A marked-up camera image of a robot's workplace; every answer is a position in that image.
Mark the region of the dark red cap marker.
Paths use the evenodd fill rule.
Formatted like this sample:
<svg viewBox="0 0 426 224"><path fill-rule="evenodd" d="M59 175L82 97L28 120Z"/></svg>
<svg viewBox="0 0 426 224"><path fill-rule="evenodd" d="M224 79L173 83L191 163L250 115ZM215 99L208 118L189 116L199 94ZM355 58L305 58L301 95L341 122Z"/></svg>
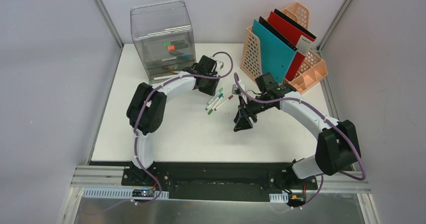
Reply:
<svg viewBox="0 0 426 224"><path fill-rule="evenodd" d="M214 107L214 111L217 111L219 108L221 108L225 103L230 101L234 96L230 95L229 97L225 98L223 101L221 101L217 106Z"/></svg>

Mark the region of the blue cap black highlighter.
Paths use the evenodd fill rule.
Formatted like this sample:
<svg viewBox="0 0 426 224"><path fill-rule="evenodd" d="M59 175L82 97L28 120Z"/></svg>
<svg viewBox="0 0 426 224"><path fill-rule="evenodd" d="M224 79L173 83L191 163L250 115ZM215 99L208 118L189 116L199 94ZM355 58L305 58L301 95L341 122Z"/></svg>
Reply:
<svg viewBox="0 0 426 224"><path fill-rule="evenodd" d="M185 54L185 53L182 53L182 52L179 52L179 51L176 51L176 50L169 51L169 54L172 55L172 56L178 57L178 58L185 59L185 60L191 59L190 54Z"/></svg>

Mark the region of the teal cap marker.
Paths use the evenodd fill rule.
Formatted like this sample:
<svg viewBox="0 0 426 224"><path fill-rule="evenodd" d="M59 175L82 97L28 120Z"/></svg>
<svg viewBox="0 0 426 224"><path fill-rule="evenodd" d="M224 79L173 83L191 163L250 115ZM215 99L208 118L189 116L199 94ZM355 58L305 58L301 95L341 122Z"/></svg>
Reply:
<svg viewBox="0 0 426 224"><path fill-rule="evenodd" d="M220 98L223 96L222 93L220 93L206 108L205 110L212 109L214 105L220 100Z"/></svg>

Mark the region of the orange cap black highlighter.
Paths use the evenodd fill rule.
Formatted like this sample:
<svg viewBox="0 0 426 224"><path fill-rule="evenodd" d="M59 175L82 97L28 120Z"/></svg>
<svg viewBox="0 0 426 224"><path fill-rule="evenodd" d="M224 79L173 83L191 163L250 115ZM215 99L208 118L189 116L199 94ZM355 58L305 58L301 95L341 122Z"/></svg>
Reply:
<svg viewBox="0 0 426 224"><path fill-rule="evenodd" d="M177 44L177 45L170 45L167 47L169 51L179 50L179 49L185 49L188 48L189 44Z"/></svg>

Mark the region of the green cap black highlighter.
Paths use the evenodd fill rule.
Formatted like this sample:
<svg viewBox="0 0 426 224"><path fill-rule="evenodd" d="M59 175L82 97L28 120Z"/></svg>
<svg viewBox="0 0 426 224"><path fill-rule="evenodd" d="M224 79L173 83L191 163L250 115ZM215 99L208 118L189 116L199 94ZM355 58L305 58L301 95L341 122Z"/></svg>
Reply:
<svg viewBox="0 0 426 224"><path fill-rule="evenodd" d="M185 40L169 41L169 42L164 43L164 46L169 47L169 46L172 46L172 45L181 45L181 44L185 44Z"/></svg>

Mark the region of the clear grey drawer organizer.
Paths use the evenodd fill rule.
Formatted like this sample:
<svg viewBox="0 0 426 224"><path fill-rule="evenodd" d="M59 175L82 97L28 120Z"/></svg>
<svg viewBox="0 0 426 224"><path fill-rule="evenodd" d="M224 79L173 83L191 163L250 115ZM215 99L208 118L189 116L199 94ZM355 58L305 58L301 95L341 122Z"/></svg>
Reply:
<svg viewBox="0 0 426 224"><path fill-rule="evenodd" d="M154 77L174 75L196 62L194 34L186 4L183 0L173 0L133 7L130 10L131 35L149 83ZM185 40L188 48L177 51L190 54L185 60L169 54L164 43Z"/></svg>

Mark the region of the teal folder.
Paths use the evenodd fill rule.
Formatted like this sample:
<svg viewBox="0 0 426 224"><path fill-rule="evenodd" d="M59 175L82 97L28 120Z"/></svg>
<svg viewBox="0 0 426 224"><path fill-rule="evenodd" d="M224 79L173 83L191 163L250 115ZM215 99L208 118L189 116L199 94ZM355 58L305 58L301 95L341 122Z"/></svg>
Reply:
<svg viewBox="0 0 426 224"><path fill-rule="evenodd" d="M275 81L282 83L296 56L297 48L263 17L253 22L252 33L260 41L262 73L271 73Z"/></svg>

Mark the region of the red folder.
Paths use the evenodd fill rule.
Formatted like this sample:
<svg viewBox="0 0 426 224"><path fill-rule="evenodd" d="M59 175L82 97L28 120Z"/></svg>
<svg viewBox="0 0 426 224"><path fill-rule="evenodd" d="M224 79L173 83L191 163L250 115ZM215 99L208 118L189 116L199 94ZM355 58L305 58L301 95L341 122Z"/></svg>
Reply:
<svg viewBox="0 0 426 224"><path fill-rule="evenodd" d="M316 40L316 36L278 9L270 13L267 22L297 48L297 53L285 76L286 80L292 81Z"/></svg>

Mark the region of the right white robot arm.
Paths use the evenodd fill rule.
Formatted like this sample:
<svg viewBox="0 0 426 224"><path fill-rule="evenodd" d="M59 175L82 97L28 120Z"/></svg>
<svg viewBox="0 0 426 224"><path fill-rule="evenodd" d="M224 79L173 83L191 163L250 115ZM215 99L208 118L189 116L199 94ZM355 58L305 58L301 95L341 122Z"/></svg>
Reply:
<svg viewBox="0 0 426 224"><path fill-rule="evenodd" d="M337 172L355 178L354 175L343 171L355 162L359 164L362 172L359 180L366 179L356 128L351 121L340 121L325 115L306 101L293 86L279 84L270 73L256 78L261 91L257 97L250 96L244 90L237 73L234 73L234 80L240 92L240 104L234 119L235 132L253 128L257 114L276 108L296 119L317 140L314 155L296 161L290 166L290 172L285 175L287 186L297 189L310 176L322 174L332 176Z"/></svg>

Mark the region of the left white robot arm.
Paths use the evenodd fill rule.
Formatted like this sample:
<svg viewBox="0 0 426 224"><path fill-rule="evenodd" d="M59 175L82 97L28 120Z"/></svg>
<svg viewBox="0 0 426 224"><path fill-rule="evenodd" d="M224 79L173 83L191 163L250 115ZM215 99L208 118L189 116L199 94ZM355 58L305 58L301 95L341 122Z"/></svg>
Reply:
<svg viewBox="0 0 426 224"><path fill-rule="evenodd" d="M126 116L135 133L133 164L138 168L134 179L141 186L149 185L153 172L153 133L162 124L165 107L170 100L192 90L213 96L219 83L217 61L203 55L198 63L180 73L152 85L140 83L132 97Z"/></svg>

